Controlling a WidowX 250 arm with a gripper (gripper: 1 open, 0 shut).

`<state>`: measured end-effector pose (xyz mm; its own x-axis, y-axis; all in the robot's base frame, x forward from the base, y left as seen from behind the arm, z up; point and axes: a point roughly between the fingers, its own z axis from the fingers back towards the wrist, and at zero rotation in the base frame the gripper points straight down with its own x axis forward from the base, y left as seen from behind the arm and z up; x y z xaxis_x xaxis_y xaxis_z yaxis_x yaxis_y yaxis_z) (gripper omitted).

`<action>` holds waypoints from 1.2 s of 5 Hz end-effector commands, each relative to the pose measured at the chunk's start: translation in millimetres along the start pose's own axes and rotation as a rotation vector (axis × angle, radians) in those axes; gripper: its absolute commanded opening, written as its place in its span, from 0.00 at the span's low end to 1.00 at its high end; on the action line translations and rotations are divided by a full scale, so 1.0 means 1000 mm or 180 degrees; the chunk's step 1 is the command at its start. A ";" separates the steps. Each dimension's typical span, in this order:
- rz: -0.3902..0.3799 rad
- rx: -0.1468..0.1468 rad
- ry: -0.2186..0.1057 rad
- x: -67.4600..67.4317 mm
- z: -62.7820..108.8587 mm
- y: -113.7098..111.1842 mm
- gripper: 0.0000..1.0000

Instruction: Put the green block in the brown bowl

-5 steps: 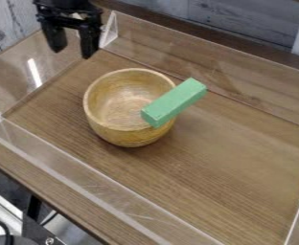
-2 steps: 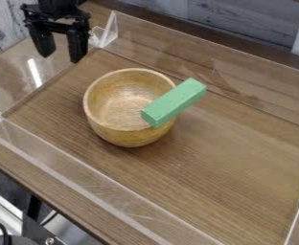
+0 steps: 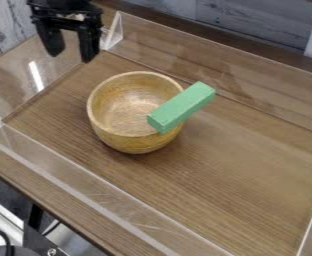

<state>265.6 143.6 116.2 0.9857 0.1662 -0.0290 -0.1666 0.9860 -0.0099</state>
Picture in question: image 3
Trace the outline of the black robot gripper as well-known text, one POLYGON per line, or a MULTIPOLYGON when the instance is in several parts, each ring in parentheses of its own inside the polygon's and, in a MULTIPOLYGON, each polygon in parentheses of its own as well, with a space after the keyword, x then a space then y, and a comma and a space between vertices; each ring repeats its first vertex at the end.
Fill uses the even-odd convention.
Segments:
POLYGON ((61 29, 78 30, 81 60, 90 62, 99 52, 102 9, 90 0, 26 0, 26 4, 47 54, 55 57, 65 49, 61 29))

